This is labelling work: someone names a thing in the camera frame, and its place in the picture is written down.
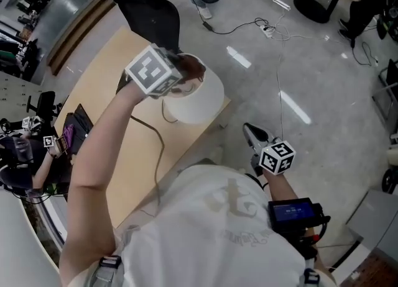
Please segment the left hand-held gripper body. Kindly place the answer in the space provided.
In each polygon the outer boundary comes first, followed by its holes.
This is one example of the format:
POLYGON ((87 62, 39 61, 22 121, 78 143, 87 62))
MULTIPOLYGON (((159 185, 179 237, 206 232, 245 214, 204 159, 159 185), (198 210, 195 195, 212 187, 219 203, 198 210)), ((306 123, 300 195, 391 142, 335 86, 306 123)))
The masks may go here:
POLYGON ((124 69, 124 83, 134 82, 149 97, 167 95, 187 78, 180 66, 182 57, 156 44, 143 49, 124 69))

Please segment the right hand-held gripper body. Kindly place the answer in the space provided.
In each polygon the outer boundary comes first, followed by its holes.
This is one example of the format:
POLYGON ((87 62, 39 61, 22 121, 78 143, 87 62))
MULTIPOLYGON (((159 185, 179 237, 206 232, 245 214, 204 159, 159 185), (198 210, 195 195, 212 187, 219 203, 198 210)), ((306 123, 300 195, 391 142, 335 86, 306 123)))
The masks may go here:
POLYGON ((287 141, 270 143, 252 156, 251 166, 256 176, 261 176, 264 170, 280 175, 290 169, 295 156, 296 151, 287 141))

